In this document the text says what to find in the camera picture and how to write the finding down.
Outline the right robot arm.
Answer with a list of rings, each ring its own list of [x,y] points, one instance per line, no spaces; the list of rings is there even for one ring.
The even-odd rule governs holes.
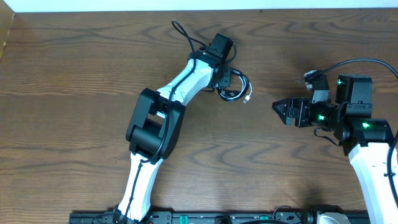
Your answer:
[[[385,119],[373,118],[371,77],[341,74],[331,104],[325,76],[312,83],[311,98],[285,98],[272,104],[285,125],[332,132],[353,167],[371,223],[397,223],[396,147]]]

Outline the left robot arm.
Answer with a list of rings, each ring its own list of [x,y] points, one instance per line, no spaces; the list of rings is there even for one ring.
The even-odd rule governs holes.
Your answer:
[[[158,90],[144,89],[137,100],[126,140],[131,170],[113,223],[140,223],[150,209],[150,196],[161,163],[175,148],[187,104],[203,88],[229,78],[227,56],[233,41],[216,34],[213,41],[189,55],[185,68]]]

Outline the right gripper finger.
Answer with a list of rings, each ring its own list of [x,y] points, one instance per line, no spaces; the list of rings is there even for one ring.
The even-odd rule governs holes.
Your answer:
[[[292,124],[292,117],[289,115],[289,107],[287,105],[273,106],[273,110],[285,125],[290,126]]]
[[[272,108],[274,110],[285,110],[289,107],[290,98],[285,98],[276,102],[273,102]]]

